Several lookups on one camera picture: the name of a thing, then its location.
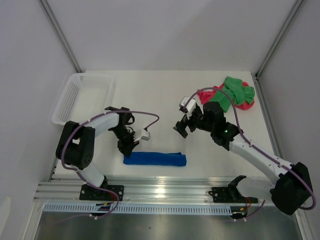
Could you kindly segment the left aluminium frame post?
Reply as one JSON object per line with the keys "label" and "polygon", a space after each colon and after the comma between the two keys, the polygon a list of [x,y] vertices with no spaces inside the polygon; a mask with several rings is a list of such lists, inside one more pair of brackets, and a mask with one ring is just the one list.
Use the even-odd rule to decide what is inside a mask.
{"label": "left aluminium frame post", "polygon": [[38,0],[37,1],[39,6],[41,7],[45,17],[47,18],[47,21],[49,22],[55,36],[57,37],[60,46],[62,47],[62,50],[64,51],[67,59],[69,60],[71,66],[73,67],[74,71],[76,73],[82,73],[82,69],[76,59],[76,56],[74,55],[74,52],[72,51],[72,48],[50,6],[50,3],[48,0]]}

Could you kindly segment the aluminium extrusion rail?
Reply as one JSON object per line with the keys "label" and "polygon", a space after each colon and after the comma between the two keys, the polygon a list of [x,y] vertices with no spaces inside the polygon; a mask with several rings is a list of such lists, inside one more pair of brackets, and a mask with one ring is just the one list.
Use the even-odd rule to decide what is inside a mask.
{"label": "aluminium extrusion rail", "polygon": [[[213,202],[208,191],[226,187],[233,177],[108,176],[110,185],[123,185],[123,203],[205,205]],[[40,182],[33,201],[79,202],[83,181],[72,176]]]}

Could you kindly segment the aluminium frame post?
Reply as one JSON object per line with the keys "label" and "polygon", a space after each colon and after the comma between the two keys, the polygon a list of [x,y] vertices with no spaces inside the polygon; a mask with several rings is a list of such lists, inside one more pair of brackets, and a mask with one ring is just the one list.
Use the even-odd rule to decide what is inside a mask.
{"label": "aluminium frame post", "polygon": [[60,46],[62,47],[62,50],[64,51],[67,59],[69,60],[71,66],[73,67],[74,71],[76,73],[82,73],[82,69],[76,59],[76,56],[74,55],[74,52],[72,51],[72,48],[50,6],[50,3],[48,0],[38,0],[37,1],[39,6],[41,7],[45,17],[47,18],[47,21],[49,22],[55,36],[57,37]]}
{"label": "aluminium frame post", "polygon": [[287,33],[289,32],[291,26],[294,24],[296,18],[298,17],[300,11],[305,5],[306,0],[295,0],[293,6],[291,7],[289,13],[287,14],[284,22],[282,23],[278,33],[276,34],[270,48],[268,49],[265,57],[263,58],[261,64],[259,65],[256,73],[254,74],[255,79],[258,81],[263,75],[268,64],[271,62],[272,58],[276,54],[277,50],[281,46],[283,40],[285,39]]}

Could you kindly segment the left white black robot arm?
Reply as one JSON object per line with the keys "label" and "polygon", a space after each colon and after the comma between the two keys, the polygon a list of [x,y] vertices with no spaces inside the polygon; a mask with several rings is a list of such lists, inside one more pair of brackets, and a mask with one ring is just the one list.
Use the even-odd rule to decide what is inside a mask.
{"label": "left white black robot arm", "polygon": [[113,132],[117,138],[117,148],[125,157],[130,157],[139,144],[135,132],[127,126],[135,122],[130,109],[109,106],[104,113],[98,114],[80,124],[74,121],[65,123],[56,157],[62,166],[77,173],[97,200],[105,199],[111,193],[105,185],[108,181],[93,163],[96,137],[104,132]]}

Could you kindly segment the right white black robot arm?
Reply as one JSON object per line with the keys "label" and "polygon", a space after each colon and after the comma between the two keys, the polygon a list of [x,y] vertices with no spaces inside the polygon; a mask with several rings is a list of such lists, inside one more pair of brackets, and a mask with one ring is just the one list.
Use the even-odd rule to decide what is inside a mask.
{"label": "right white black robot arm", "polygon": [[309,170],[303,163],[293,164],[264,152],[237,125],[226,120],[219,103],[207,102],[199,107],[195,99],[184,97],[179,110],[184,115],[174,130],[183,138],[188,136],[186,129],[208,132],[218,146],[242,157],[267,177],[267,180],[245,175],[235,178],[228,189],[232,201],[239,202],[245,197],[271,201],[282,213],[292,215],[315,197]]}

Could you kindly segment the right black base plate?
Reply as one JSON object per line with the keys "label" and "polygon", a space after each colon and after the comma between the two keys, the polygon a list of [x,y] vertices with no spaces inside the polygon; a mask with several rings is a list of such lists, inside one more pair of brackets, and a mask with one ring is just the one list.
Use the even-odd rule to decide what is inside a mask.
{"label": "right black base plate", "polygon": [[242,196],[236,187],[212,187],[208,194],[212,196],[214,203],[257,204],[259,202],[255,197]]}

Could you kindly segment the blue microfiber towel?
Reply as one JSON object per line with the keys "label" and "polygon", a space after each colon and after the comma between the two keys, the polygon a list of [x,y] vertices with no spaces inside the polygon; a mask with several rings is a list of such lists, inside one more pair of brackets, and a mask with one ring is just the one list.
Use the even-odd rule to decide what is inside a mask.
{"label": "blue microfiber towel", "polygon": [[133,152],[130,157],[124,157],[125,165],[141,166],[172,166],[185,167],[187,157],[181,152],[161,153],[161,152]]}

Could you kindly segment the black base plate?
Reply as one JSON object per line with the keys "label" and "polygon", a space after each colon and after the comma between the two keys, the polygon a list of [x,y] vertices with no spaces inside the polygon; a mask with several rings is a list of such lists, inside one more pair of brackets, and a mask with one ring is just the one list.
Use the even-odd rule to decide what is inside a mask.
{"label": "black base plate", "polygon": [[257,204],[259,202],[255,197],[242,196],[236,187],[212,187],[208,194],[212,196],[214,203]]}
{"label": "black base plate", "polygon": [[[125,191],[125,187],[123,185],[107,185],[106,188],[117,194],[120,202],[123,200]],[[81,201],[117,201],[117,198],[111,193],[96,189],[88,186],[87,184],[81,186],[79,199]]]}

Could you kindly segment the right aluminium frame post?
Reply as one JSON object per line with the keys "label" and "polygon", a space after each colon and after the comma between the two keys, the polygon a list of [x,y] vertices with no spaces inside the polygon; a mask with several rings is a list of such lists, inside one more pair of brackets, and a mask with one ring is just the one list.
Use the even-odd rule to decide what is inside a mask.
{"label": "right aluminium frame post", "polygon": [[287,33],[289,32],[291,26],[294,24],[296,18],[298,17],[300,11],[305,5],[306,0],[295,0],[293,6],[291,7],[289,13],[287,14],[284,22],[282,23],[278,33],[276,34],[270,48],[268,49],[265,57],[263,58],[261,64],[259,65],[256,73],[254,74],[255,79],[258,81],[263,75],[268,64],[271,62],[272,58],[276,54],[277,50],[281,46],[283,40],[285,39]]}

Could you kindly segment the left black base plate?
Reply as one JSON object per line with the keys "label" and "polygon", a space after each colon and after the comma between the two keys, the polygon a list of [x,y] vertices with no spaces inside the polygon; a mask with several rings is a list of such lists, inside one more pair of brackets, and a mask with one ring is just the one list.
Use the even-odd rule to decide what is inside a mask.
{"label": "left black base plate", "polygon": [[[125,187],[123,185],[107,185],[106,188],[117,194],[120,202],[123,200],[125,191]],[[117,198],[111,193],[96,189],[88,186],[87,184],[81,186],[79,199],[81,201],[117,201]]]}

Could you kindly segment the white plastic basket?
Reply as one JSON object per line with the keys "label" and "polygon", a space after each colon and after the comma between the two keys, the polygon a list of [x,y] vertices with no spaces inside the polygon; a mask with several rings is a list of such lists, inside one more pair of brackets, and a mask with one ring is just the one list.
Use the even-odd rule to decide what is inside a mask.
{"label": "white plastic basket", "polygon": [[75,73],[67,80],[53,111],[51,121],[65,125],[82,123],[112,104],[116,80],[101,73]]}

